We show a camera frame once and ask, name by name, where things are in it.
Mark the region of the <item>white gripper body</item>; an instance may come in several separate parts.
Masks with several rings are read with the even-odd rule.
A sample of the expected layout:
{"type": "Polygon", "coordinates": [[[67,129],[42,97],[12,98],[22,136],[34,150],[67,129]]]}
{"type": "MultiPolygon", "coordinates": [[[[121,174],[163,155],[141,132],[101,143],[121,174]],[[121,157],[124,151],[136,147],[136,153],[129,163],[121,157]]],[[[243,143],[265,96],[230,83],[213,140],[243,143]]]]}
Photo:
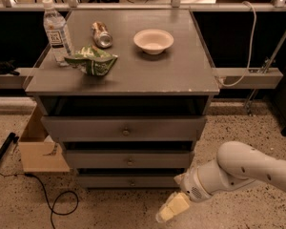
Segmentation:
{"type": "Polygon", "coordinates": [[[213,196],[200,180],[200,168],[188,169],[185,173],[175,176],[174,181],[192,202],[202,202],[213,196]]]}

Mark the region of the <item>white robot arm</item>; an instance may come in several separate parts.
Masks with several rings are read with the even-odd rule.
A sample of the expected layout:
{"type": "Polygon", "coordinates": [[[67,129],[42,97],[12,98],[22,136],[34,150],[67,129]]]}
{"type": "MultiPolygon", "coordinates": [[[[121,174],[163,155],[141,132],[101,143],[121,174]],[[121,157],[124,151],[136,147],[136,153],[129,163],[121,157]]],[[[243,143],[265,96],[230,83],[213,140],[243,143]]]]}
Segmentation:
{"type": "Polygon", "coordinates": [[[216,158],[174,177],[180,191],[173,192],[155,218],[164,223],[219,192],[246,189],[260,182],[286,193],[286,160],[261,153],[239,141],[223,143],[216,158]]]}

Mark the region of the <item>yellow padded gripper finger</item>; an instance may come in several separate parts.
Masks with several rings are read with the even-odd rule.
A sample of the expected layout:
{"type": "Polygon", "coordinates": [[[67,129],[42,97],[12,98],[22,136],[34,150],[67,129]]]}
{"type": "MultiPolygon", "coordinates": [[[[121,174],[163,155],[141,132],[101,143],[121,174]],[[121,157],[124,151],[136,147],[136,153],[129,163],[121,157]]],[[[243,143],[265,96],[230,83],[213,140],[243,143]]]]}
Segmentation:
{"type": "Polygon", "coordinates": [[[164,223],[174,216],[188,210],[190,208],[189,198],[181,192],[172,193],[166,202],[160,207],[155,218],[158,222],[164,223]]]}

